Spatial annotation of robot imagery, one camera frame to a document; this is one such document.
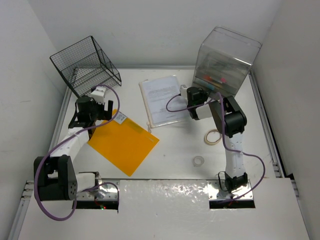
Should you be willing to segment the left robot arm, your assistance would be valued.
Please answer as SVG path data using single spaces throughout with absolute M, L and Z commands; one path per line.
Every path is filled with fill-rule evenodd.
M 83 96 L 76 100 L 75 111 L 68 124 L 64 137 L 71 140 L 59 146 L 48 157 L 39 170 L 36 189 L 40 201 L 74 200 L 82 188 L 78 183 L 84 181 L 84 189 L 93 187 L 95 176 L 89 173 L 76 174 L 73 160 L 80 149 L 92 137 L 96 121 L 109 121 L 113 116 L 113 101 L 99 103 L 94 98 Z

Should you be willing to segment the blue translucent highlighter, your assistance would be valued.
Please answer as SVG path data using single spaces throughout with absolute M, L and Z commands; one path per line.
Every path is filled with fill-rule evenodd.
M 211 91 L 213 91 L 215 89 L 215 87 L 211 84 L 206 86 L 207 89 L 210 89 Z

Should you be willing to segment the yellow translucent highlighter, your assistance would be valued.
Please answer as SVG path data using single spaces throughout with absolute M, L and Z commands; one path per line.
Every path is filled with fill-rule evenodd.
M 213 82 L 212 83 L 216 88 L 222 88 L 223 87 L 223 85 L 221 84 L 221 83 L 219 83 L 219 82 Z

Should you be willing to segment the yellow clip file folder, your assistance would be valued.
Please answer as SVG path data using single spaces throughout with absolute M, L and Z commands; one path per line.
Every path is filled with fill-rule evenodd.
M 123 113 L 97 127 L 88 144 L 127 176 L 132 176 L 159 139 Z

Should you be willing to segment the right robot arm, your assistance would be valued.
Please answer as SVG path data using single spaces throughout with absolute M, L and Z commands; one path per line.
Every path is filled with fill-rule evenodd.
M 233 190 L 244 186 L 248 182 L 243 163 L 243 132 L 247 124 L 247 117 L 231 96 L 224 97 L 222 101 L 209 100 L 206 91 L 197 87 L 186 89 L 186 99 L 189 114 L 194 120 L 213 118 L 216 129 L 224 137 L 226 168 L 224 171 L 224 184 L 226 190 Z

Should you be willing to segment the clear plastic drawer cabinet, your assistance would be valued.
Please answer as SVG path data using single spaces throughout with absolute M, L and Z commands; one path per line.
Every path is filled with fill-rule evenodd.
M 202 88 L 210 96 L 219 92 L 223 97 L 235 97 L 262 47 L 262 43 L 240 32 L 216 26 L 202 42 L 195 64 L 192 86 Z M 203 79 L 204 75 L 212 81 Z M 213 82 L 223 85 L 215 87 Z M 214 90 L 206 88 L 213 85 Z

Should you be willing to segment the orange black highlighter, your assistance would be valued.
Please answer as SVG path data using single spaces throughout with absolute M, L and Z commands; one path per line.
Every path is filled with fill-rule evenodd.
M 206 81 L 212 81 L 213 79 L 209 75 L 204 75 L 203 79 Z

